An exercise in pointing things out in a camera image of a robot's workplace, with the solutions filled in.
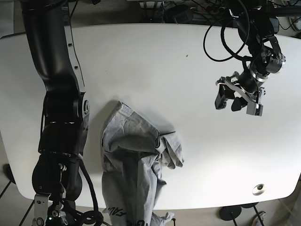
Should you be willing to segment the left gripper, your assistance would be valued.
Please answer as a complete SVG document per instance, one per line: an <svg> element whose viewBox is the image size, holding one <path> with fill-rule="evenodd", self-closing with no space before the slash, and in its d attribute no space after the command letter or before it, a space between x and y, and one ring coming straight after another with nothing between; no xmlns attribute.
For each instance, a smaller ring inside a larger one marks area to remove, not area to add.
<svg viewBox="0 0 301 226"><path fill-rule="evenodd" d="M224 109L229 99L233 99L232 111L247 109L248 103L261 104L265 95L265 88L249 72L234 72L232 76L221 77L215 84L219 87L214 103L216 110Z"/></svg>

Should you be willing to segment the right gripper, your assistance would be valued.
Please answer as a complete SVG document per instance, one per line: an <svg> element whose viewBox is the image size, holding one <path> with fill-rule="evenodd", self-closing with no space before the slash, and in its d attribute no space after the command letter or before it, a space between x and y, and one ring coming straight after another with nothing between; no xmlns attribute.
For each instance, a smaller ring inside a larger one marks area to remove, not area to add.
<svg viewBox="0 0 301 226"><path fill-rule="evenodd" d="M61 217L54 217L52 213L48 213L47 207L34 205L33 226L69 226L69 222Z"/></svg>

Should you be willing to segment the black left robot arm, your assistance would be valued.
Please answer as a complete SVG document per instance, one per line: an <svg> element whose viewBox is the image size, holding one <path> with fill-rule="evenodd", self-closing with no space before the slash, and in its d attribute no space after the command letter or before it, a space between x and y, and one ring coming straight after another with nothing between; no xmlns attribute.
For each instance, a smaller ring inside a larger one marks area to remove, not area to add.
<svg viewBox="0 0 301 226"><path fill-rule="evenodd" d="M234 72L232 76L221 77L216 82L219 90L214 105L221 110L228 100L232 100L233 112L246 108L247 114L261 116L261 100L266 94L263 84L285 63L285 56L275 37L274 24L278 19L271 15L273 4L264 0L228 0L226 6L230 15L220 19L222 45L230 53L230 58L242 62L243 72ZM233 52L227 46L224 33L226 26L232 22L236 22L249 56L240 56L238 51Z"/></svg>

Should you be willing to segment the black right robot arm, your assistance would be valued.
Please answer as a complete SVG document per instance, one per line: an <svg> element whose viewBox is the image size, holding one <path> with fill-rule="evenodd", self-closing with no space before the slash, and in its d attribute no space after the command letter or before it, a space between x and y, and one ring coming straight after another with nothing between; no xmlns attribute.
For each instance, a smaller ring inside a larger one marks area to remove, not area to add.
<svg viewBox="0 0 301 226"><path fill-rule="evenodd" d="M103 224L83 162L89 102L66 0L20 2L32 60L46 94L32 173L35 226Z"/></svg>

